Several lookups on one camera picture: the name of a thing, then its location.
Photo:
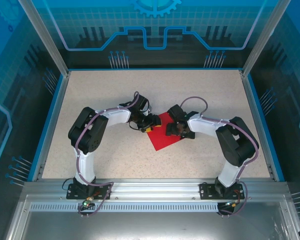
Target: red fabric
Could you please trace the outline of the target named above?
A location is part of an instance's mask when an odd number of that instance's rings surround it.
[[[169,114],[164,112],[159,115],[159,118],[162,125],[154,127],[153,131],[147,133],[156,151],[180,141],[180,136],[166,136],[167,124],[174,122]]]

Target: red square cloth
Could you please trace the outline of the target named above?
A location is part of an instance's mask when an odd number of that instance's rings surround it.
[[[154,127],[153,131],[147,133],[156,151],[180,141],[180,136],[166,136],[167,124],[174,122],[169,114],[164,112],[159,115],[159,118],[161,126]]]

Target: gear graphic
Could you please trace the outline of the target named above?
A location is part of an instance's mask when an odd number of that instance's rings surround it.
[[[13,24],[19,18],[18,0],[0,0],[0,14],[8,24]]]
[[[131,0],[134,10],[139,10],[140,14],[146,14],[147,17],[158,15],[163,17],[170,14],[171,10],[176,10],[177,4],[181,4],[181,0]]]

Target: speckled work surface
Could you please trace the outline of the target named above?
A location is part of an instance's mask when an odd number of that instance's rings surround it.
[[[76,160],[68,131],[84,107],[116,107],[131,101],[135,91],[149,99],[154,114],[166,112],[189,96],[201,96],[209,103],[207,117],[241,117],[257,137],[237,70],[73,71],[42,177],[75,175]],[[182,108],[199,112],[203,107],[203,102],[192,99]],[[97,178],[215,178],[224,163],[216,138],[197,133],[194,140],[184,139],[155,151],[146,133],[118,124],[106,129],[95,151],[94,171]],[[269,177],[262,150],[242,177]]]

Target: beige tabletop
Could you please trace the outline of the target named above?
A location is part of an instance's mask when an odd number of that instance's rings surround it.
[[[187,97],[203,97],[209,103],[207,117],[241,117],[259,141],[238,70],[73,71],[42,177],[75,175],[76,159],[68,132],[84,107],[116,107],[131,101],[135,91],[149,99],[154,114],[166,112]],[[200,112],[204,106],[191,99],[182,108]],[[269,177],[263,151],[259,152],[242,177]],[[196,133],[194,140],[184,139],[155,151],[146,133],[124,123],[105,130],[95,151],[94,172],[97,178],[215,178],[225,161],[218,140],[211,136]]]

